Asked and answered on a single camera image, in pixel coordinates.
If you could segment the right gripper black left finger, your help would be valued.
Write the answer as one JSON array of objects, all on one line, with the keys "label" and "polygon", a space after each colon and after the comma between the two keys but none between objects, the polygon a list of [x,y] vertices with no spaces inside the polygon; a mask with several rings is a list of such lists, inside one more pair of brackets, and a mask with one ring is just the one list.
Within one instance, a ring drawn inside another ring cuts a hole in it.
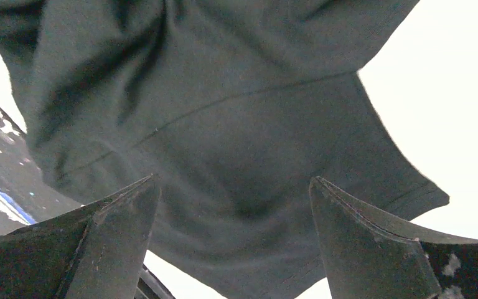
[{"label": "right gripper black left finger", "polygon": [[160,196],[146,177],[0,235],[0,298],[154,298],[141,275]]}]

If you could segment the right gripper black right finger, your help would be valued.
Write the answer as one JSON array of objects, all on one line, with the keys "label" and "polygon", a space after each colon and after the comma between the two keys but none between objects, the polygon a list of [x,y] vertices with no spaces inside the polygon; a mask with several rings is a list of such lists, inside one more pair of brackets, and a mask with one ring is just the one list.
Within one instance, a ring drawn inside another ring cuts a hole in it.
[{"label": "right gripper black right finger", "polygon": [[327,180],[309,186],[333,298],[478,298],[478,240],[427,229]]}]

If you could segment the black floral print t-shirt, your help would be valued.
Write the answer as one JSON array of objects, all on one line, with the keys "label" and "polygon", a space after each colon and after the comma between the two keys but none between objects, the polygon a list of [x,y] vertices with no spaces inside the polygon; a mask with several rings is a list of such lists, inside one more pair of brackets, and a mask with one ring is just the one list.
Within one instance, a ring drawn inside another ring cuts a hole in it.
[{"label": "black floral print t-shirt", "polygon": [[324,278],[321,176],[406,220],[449,196],[357,72],[415,1],[0,1],[0,55],[46,185],[82,204],[155,174],[149,249],[226,298]]}]

